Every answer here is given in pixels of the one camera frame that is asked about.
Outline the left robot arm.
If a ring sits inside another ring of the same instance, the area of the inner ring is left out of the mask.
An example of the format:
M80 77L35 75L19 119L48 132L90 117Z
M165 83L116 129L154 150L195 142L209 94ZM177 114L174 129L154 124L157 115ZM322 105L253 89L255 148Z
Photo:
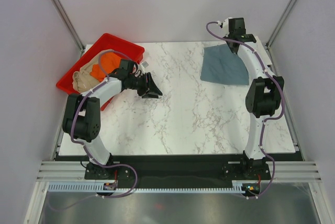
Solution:
M151 73L143 73L136 62L122 59L119 67L107 73L98 85L81 94L68 96L63 117L63 132L79 144L89 158L86 180L108 180L117 170L113 156L104 146L101 130L101 106L126 89L137 91L141 98L159 98L162 92Z

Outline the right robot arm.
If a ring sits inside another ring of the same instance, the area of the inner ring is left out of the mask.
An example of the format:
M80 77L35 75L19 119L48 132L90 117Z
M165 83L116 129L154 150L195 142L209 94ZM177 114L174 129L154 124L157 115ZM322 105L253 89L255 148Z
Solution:
M245 106L250 113L250 127L247 145L239 164L232 166L234 173L246 179L270 178L269 166L264 154L266 126L281 107L284 79L265 65L259 52L258 41L253 34L247 34L243 18L227 18L222 29L224 39L232 53L244 63L251 85L245 97Z

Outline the grey-blue t-shirt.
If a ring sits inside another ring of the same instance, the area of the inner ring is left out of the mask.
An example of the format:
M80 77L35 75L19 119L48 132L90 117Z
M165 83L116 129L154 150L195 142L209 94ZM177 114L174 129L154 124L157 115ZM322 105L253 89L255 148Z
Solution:
M204 48L200 79L222 85L249 85L247 68L226 44Z

